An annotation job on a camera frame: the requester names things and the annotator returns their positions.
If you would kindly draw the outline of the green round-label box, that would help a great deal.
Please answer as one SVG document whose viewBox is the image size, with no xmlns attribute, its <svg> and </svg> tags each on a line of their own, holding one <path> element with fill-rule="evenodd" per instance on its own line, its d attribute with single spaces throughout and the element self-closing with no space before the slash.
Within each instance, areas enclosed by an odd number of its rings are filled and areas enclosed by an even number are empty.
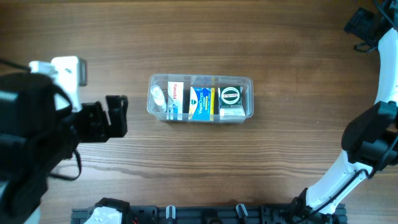
<svg viewBox="0 0 398 224">
<path fill-rule="evenodd" d="M 241 86 L 225 86 L 218 88 L 220 108 L 235 108 L 243 105 Z"/>
</svg>

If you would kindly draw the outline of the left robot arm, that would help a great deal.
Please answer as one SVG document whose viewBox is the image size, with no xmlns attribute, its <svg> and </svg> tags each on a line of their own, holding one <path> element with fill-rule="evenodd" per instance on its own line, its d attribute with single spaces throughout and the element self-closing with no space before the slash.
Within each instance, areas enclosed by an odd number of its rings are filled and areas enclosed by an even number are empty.
<svg viewBox="0 0 398 224">
<path fill-rule="evenodd" d="M 108 95 L 106 102 L 107 111 L 96 101 L 74 112 L 71 99 L 46 75 L 1 76 L 1 223 L 25 223 L 39 209 L 49 177 L 76 180 L 52 171 L 72 157 L 81 166 L 80 143 L 126 135 L 127 97 Z"/>
</svg>

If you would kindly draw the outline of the white pouch packet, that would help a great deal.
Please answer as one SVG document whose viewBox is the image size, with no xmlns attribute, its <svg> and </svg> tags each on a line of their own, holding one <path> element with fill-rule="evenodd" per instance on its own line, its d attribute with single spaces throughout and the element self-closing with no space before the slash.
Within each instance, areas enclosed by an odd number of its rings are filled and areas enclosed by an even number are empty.
<svg viewBox="0 0 398 224">
<path fill-rule="evenodd" d="M 235 108 L 220 108 L 219 106 L 220 120 L 228 119 L 240 119 L 245 117 L 243 105 Z"/>
</svg>

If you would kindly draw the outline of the white spray bottle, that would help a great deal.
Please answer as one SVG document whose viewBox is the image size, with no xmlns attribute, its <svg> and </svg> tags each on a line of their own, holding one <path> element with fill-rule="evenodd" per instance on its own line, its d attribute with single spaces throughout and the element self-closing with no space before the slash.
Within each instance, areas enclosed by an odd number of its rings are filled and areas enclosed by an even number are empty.
<svg viewBox="0 0 398 224">
<path fill-rule="evenodd" d="M 166 91 L 163 90 L 160 86 L 158 85 L 153 85 L 150 88 L 150 93 L 153 97 L 153 101 L 158 107 L 158 110 L 161 113 L 166 113 L 167 112 L 167 98 L 166 98 Z"/>
</svg>

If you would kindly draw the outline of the blue VapoDrops box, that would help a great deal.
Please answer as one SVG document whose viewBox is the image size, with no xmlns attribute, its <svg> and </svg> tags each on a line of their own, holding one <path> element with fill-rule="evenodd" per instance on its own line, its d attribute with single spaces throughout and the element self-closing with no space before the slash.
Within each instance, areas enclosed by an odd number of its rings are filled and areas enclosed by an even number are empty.
<svg viewBox="0 0 398 224">
<path fill-rule="evenodd" d="M 214 120 L 215 89 L 190 87 L 188 119 L 193 121 Z"/>
</svg>

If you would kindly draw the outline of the white Panadol box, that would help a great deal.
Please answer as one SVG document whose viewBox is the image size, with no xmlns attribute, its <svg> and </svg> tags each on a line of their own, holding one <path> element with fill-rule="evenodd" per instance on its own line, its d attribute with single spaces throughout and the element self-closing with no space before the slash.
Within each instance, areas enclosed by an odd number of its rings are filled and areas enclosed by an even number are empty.
<svg viewBox="0 0 398 224">
<path fill-rule="evenodd" d="M 183 91 L 183 82 L 168 82 L 167 119 L 183 119 Z"/>
</svg>

